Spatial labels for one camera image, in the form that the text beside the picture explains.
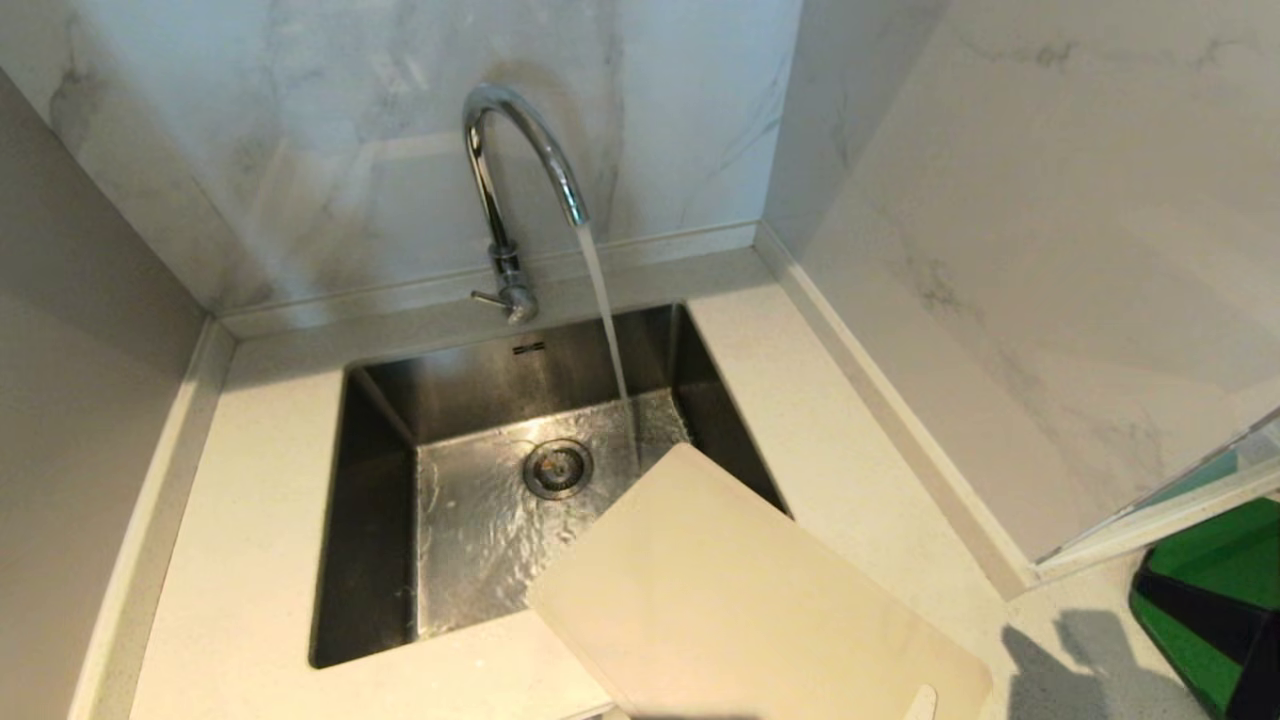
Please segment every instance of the sink basin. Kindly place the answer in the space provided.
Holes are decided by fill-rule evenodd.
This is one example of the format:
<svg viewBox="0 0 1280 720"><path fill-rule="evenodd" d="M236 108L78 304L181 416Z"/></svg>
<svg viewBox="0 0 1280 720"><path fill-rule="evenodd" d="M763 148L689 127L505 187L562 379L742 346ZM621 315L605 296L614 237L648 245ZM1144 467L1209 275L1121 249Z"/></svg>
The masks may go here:
<svg viewBox="0 0 1280 720"><path fill-rule="evenodd" d="M662 455L690 442L780 511L682 305L347 372L311 664L525 609L529 583Z"/></svg>

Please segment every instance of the gray wall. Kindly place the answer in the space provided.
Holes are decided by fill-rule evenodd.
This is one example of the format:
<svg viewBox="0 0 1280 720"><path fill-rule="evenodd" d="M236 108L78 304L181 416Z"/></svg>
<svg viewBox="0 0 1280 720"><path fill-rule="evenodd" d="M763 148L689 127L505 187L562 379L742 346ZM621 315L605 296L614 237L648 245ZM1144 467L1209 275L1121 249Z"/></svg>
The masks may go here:
<svg viewBox="0 0 1280 720"><path fill-rule="evenodd" d="M202 322L0 73L0 715L67 714Z"/></svg>
<svg viewBox="0 0 1280 720"><path fill-rule="evenodd" d="M480 81L547 117L598 242L758 219L799 13L15 1L0 3L0 67L196 299L228 313L486 268L461 135ZM573 251L545 173L494 124L521 254Z"/></svg>

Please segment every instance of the marble backsplash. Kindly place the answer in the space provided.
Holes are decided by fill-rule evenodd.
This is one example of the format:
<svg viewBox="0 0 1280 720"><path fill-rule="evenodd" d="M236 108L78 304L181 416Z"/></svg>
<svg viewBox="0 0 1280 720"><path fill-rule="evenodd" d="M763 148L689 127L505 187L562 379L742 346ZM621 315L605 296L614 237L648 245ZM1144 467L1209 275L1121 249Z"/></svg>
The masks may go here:
<svg viewBox="0 0 1280 720"><path fill-rule="evenodd" d="M1280 5L883 5L806 3L765 219L1034 559L1280 405Z"/></svg>
<svg viewBox="0 0 1280 720"><path fill-rule="evenodd" d="M210 310L485 265L477 82L548 118L603 242L762 215L800 0L51 0L0 67ZM509 127L529 256L572 247Z"/></svg>

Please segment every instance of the white countertop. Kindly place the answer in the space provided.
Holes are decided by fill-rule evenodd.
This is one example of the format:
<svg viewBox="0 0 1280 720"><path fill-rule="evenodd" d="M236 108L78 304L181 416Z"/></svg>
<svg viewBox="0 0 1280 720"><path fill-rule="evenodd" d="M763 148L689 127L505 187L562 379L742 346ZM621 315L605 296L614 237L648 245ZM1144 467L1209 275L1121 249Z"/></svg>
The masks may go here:
<svg viewBox="0 0 1280 720"><path fill-rule="evenodd" d="M989 664L989 719L1009 716L1018 671L1006 625L1028 638L1011 641L1024 667L1018 720L1202 717L1125 607L1137 559L1001 601L751 250L613 274L609 292L618 309L687 299L796 521ZM585 279L540 287L539 299L534 327L593 314ZM307 664L343 368L507 332L492 307L461 301L237 350L156 610L136 720L559 720L609 705L529 611L324 670ZM1085 685L1097 693L1078 692ZM1105 702L1110 715L1025 700L1055 688Z"/></svg>

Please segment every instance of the chrome faucet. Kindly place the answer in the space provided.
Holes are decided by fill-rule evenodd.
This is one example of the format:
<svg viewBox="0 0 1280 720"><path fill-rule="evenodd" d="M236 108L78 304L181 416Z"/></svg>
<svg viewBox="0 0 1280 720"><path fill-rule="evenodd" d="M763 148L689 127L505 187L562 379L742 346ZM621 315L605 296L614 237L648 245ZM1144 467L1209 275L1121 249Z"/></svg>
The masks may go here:
<svg viewBox="0 0 1280 720"><path fill-rule="evenodd" d="M586 224L589 218L586 205L582 204L582 193L577 188L577 181L573 179L573 170L538 110L509 87L477 85L467 95L462 109L462 132L467 142L467 158L471 159L471 172L475 173L476 187L480 190L480 202L484 205L489 232L493 234L489 259L493 261L493 274L498 281L498 295L472 291L471 299L503 307L507 310L507 322L518 325L538 314L538 299L534 297L529 279L520 268L516 241L507 237L493 179L489 177L489 165L484 156L484 118L490 111L506 115L534 146L543 168L552 178L552 184L556 186L568 224L579 227Z"/></svg>

